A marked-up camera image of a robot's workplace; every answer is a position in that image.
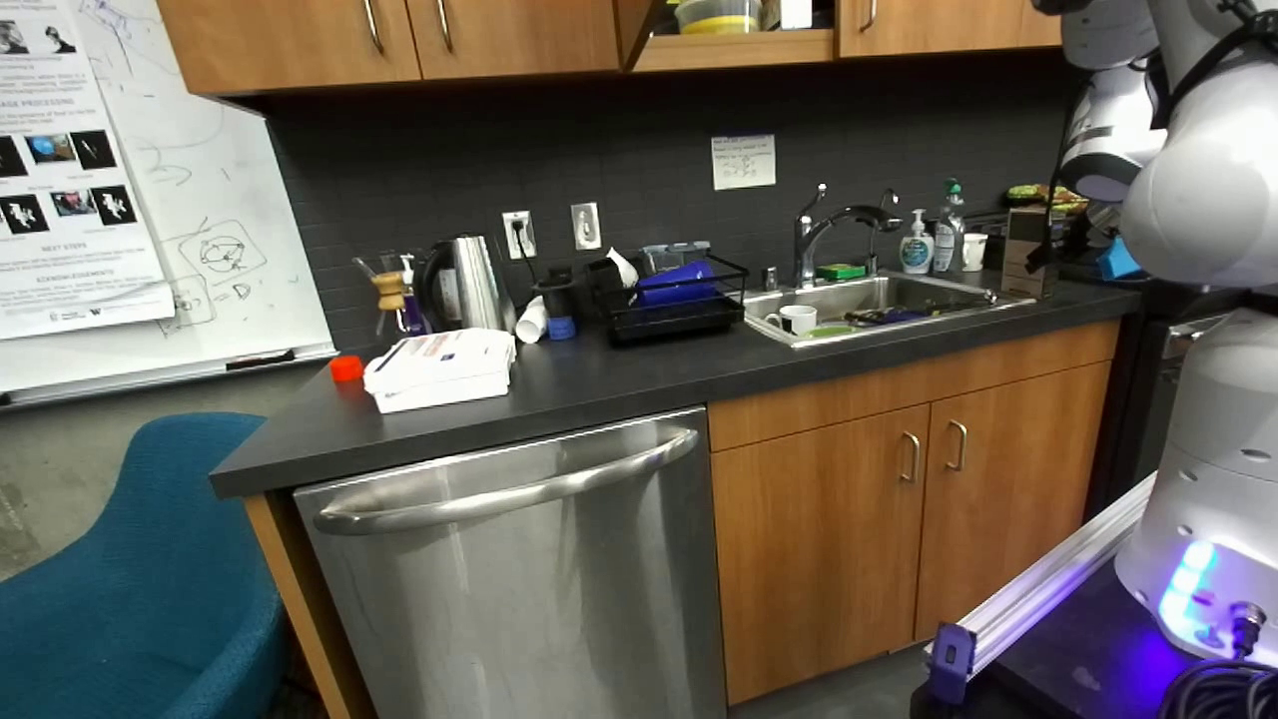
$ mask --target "poster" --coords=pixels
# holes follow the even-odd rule
[[[172,310],[72,13],[0,0],[0,338]]]

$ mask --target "cabinet door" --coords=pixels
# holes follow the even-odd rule
[[[1112,362],[931,403],[915,638],[1084,522]]]
[[[405,0],[160,0],[191,91],[418,81]]]
[[[716,450],[726,703],[902,647],[925,411]]]
[[[1057,48],[1029,0],[839,0],[839,55]]]
[[[422,81],[625,68],[611,0],[408,0],[408,9]]]

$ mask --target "backsplash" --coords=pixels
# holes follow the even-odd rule
[[[602,240],[716,240],[764,276],[792,276],[796,213],[832,182],[822,213],[883,200],[936,209],[960,176],[995,209],[1019,181],[1045,181],[1076,76],[1056,53],[839,64],[796,71],[642,76],[547,88],[342,91],[268,99],[279,162],[338,345],[372,346],[372,288],[352,254],[433,250],[482,233],[505,254],[498,213],[530,209],[538,269],[585,269],[574,200],[598,200]],[[779,188],[710,192],[710,133],[775,133]],[[826,254],[896,236],[839,224]]]

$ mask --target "dishwasher handle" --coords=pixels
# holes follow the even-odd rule
[[[465,498],[449,498],[449,505],[384,509],[381,493],[349,493],[349,497],[337,497],[326,509],[320,509],[320,529],[338,533],[338,535],[384,535],[384,533],[418,533],[418,529],[441,529],[441,522],[472,522],[472,519],[519,510],[530,505],[585,497],[585,493],[594,493],[609,483],[654,474],[654,471],[673,467],[674,459],[683,459],[695,449],[695,439],[699,435],[693,427],[673,427],[673,435],[661,449],[646,449],[641,455],[585,467],[585,471],[569,471],[547,483],[465,497]]]

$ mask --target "faucet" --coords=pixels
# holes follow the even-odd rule
[[[804,202],[804,213],[796,218],[796,288],[815,288],[815,248],[836,224],[855,218],[855,224],[883,229],[883,233],[902,229],[902,218],[878,202],[847,202],[815,224],[812,213],[822,200],[826,200],[826,182],[815,182],[815,196]]]

